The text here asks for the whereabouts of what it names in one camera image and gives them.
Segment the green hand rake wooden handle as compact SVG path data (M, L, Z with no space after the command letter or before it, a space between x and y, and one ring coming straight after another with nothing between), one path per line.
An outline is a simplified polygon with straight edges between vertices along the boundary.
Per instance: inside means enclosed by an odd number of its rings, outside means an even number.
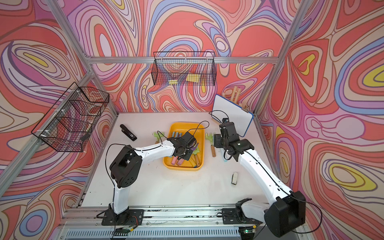
M212 133L206 133L206 140L210 142L212 157L216 157L216 150L214 147L214 135Z

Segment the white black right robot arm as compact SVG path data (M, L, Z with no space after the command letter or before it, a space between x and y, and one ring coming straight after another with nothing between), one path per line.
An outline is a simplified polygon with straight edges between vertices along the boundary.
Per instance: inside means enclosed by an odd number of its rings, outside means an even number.
M306 221L306 198L300 192L293 192L262 161L254 146L237 134L235 124L220 124L220 134L214 135L214 147L224 149L240 163L267 198L267 204L259 204L251 198L236 203L235 218L241 223L251 220L263 222L276 237L295 230Z

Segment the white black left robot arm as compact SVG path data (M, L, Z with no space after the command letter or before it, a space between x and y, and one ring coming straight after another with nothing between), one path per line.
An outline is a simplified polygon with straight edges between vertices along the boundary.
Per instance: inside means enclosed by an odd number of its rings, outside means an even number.
M109 166L114 193L108 209L102 212L103 216L97 215L97 218L102 219L102 225L126 225L130 223L130 219L134 225L140 225L141 222L134 218L138 214L130 213L128 197L131 185L139 176L141 165L165 157L188 161L196 145L196 138L189 132L148 147L134 148L125 145Z

